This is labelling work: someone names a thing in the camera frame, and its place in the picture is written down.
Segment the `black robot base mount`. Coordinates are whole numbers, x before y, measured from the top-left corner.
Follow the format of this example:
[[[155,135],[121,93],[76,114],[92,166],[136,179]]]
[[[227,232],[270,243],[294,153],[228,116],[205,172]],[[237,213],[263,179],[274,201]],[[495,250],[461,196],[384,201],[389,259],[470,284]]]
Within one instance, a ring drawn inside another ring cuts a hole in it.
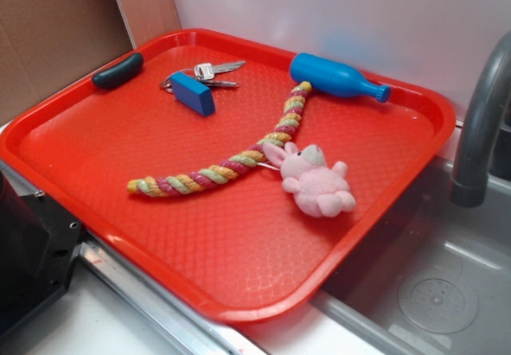
[[[1,176],[1,339],[69,289],[81,221],[48,195],[19,195]]]

